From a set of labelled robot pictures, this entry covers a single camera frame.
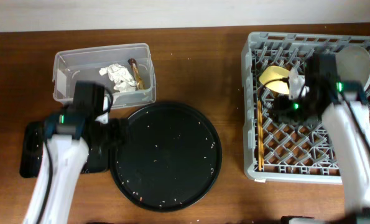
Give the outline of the grey ceramic plate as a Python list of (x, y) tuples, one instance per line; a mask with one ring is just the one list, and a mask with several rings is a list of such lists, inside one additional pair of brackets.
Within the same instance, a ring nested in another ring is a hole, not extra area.
[(336, 67), (341, 80), (358, 81), (366, 91), (370, 85), (370, 54), (360, 46), (349, 46), (336, 54)]

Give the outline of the yellow bowl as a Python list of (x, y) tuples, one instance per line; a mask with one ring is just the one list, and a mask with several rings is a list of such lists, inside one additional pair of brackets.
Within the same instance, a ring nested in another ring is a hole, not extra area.
[(282, 79), (288, 78), (289, 73), (290, 71), (285, 68), (270, 66), (259, 76), (259, 82), (276, 93), (288, 95), (289, 84), (287, 81), (282, 81)]

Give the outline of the gold coffee sachet wrapper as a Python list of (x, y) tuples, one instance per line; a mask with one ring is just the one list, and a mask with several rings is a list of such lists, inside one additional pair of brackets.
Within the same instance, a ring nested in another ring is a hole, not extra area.
[(140, 76), (136, 60), (134, 58), (130, 58), (128, 60), (128, 63), (130, 64), (130, 66), (132, 68), (132, 71), (134, 72), (134, 78), (137, 82), (137, 89), (138, 90), (144, 90), (145, 89), (145, 84), (144, 84), (143, 79)]

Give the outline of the wooden chopstick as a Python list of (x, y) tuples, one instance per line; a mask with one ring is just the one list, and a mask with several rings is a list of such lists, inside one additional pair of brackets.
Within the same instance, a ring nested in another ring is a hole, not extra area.
[(258, 171), (262, 170), (263, 163), (263, 130), (262, 130), (262, 114), (261, 102), (257, 100), (257, 133), (258, 133)]
[(258, 132), (259, 132), (259, 171), (263, 170), (264, 167), (264, 139), (263, 139), (263, 118), (262, 118), (262, 104), (260, 101), (257, 102), (257, 115), (258, 115)]

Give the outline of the round black serving tray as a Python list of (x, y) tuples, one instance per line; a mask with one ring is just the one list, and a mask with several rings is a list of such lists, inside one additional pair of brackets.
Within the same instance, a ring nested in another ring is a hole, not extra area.
[(134, 205), (174, 212), (201, 200), (216, 182), (222, 147), (215, 127), (195, 108), (160, 102), (131, 114), (124, 142), (110, 151), (110, 171)]

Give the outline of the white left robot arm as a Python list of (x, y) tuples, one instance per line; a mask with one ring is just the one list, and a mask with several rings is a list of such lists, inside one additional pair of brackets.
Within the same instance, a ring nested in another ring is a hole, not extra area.
[(125, 143), (125, 122), (108, 117), (113, 101), (104, 85), (78, 81), (73, 101), (38, 124), (42, 160), (24, 223), (66, 223), (89, 159)]

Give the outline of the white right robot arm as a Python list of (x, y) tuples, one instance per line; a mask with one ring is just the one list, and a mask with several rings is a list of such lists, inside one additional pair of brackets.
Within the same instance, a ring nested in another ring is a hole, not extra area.
[(313, 54), (298, 78), (282, 79), (289, 95), (274, 100), (274, 119), (294, 126), (320, 121), (338, 161), (346, 211), (370, 210), (370, 115), (361, 82), (340, 78), (334, 54)]

